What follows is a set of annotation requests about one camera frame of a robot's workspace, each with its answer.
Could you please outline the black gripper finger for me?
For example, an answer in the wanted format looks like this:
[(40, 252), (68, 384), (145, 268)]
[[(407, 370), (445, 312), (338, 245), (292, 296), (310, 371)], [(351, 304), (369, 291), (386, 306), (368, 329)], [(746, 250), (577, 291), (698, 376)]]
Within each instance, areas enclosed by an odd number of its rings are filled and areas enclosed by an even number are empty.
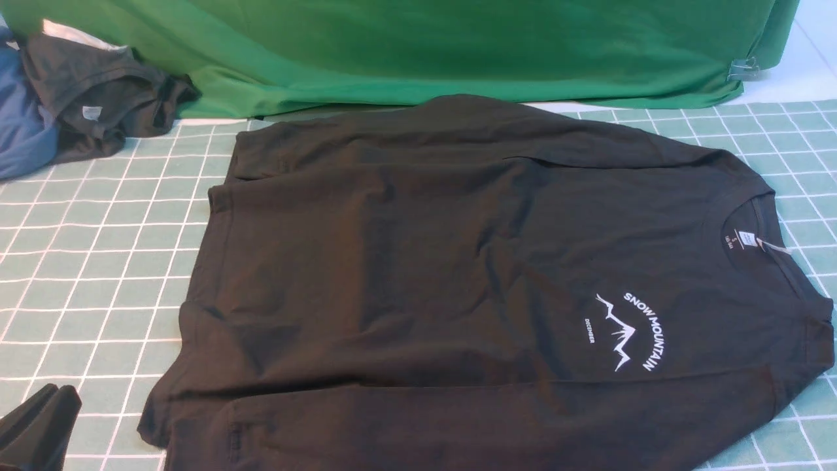
[(55, 467), (21, 467), (23, 470), (61, 470), (81, 399), (74, 387), (59, 387), (44, 412), (36, 421), (36, 429), (47, 440), (48, 447), (57, 451), (60, 464)]

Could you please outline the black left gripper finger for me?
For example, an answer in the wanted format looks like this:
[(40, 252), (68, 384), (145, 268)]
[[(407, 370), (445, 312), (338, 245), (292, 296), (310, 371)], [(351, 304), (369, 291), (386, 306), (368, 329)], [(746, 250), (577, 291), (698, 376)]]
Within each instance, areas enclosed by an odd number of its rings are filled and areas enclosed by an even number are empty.
[(45, 385), (2, 419), (1, 465), (3, 467), (55, 467), (57, 451), (36, 429), (36, 421), (58, 392), (57, 385)]

